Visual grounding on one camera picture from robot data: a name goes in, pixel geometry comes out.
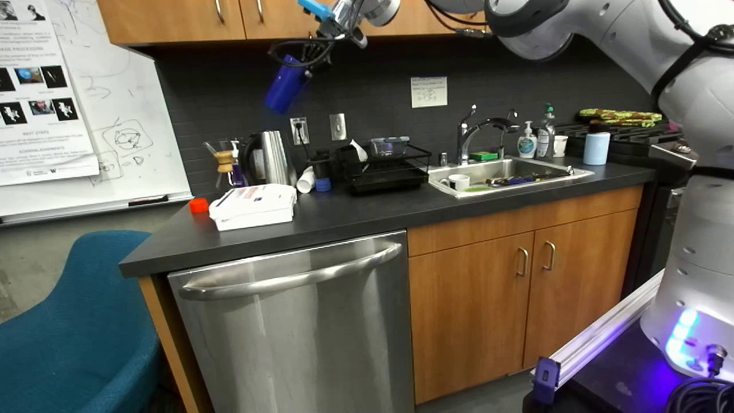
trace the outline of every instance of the dishwasher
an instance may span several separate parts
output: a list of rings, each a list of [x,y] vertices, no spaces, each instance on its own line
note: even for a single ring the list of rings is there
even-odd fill
[[[406,233],[169,279],[221,413],[408,413]]]

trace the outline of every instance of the gray wall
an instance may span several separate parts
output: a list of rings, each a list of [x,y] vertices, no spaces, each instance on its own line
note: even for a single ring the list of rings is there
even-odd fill
[[[288,117],[265,110],[265,95],[278,72],[265,48],[228,53],[157,56],[165,100],[172,112],[185,166],[195,195],[214,195],[217,166],[205,141],[245,139],[259,130],[281,130]],[[447,108],[408,108],[411,77],[451,77]],[[649,110],[647,95],[595,47],[576,41],[555,63],[538,64],[509,56],[497,41],[417,40],[376,41],[367,50],[338,50],[333,66],[307,84],[291,116],[305,116],[312,150],[336,150],[329,141],[329,116],[347,112],[350,135],[406,133],[435,154],[454,150],[456,119],[471,104],[483,117],[521,110],[540,119],[544,104],[571,123],[579,108]],[[89,216],[0,233],[0,322],[40,304],[55,286],[72,241],[89,229],[138,228],[154,233],[172,212],[144,209]]]

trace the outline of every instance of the whiteboard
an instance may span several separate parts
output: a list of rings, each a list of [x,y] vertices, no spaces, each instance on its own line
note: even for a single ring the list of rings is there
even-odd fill
[[[97,0],[11,3],[54,23],[102,174],[0,187],[0,225],[190,199],[154,60],[108,41]]]

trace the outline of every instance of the blue chair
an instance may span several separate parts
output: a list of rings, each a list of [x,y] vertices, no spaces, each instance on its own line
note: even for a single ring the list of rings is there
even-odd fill
[[[144,233],[80,236],[52,296],[0,325],[0,411],[144,411],[165,373],[136,281],[119,263]]]

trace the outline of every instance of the dish rack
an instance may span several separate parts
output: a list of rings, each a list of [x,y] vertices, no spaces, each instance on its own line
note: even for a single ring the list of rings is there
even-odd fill
[[[367,162],[360,164],[354,147],[338,150],[338,174],[351,195],[408,191],[430,182],[432,152],[406,142],[401,152],[376,154],[374,144],[364,144]]]

